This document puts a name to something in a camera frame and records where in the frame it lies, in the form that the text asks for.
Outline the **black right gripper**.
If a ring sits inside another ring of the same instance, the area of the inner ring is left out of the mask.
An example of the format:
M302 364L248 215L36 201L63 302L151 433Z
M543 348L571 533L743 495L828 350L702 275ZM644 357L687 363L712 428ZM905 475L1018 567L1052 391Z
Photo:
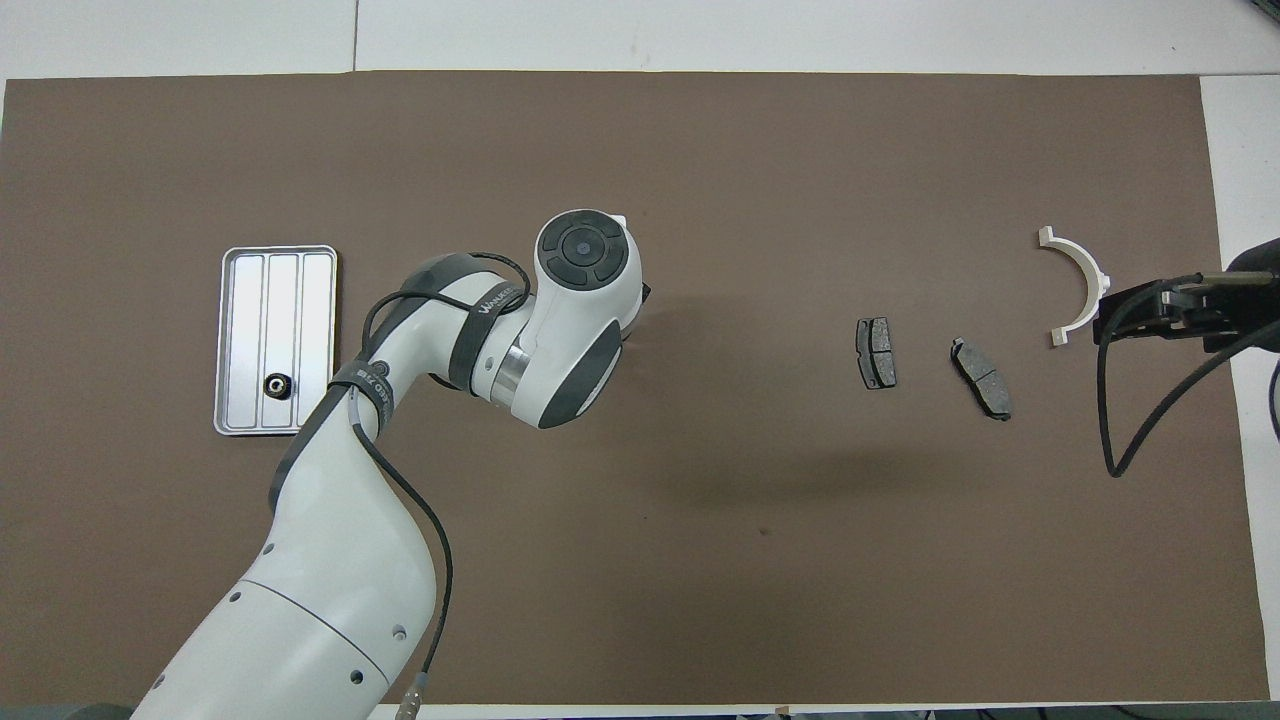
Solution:
M1169 281L1151 281L1103 297L1103 313L1093 320L1093 342L1123 340L1199 340L1216 354L1279 318L1279 240L1248 249L1217 275L1172 291L1187 296L1189 307L1164 310ZM1132 305L1129 314L1120 311Z

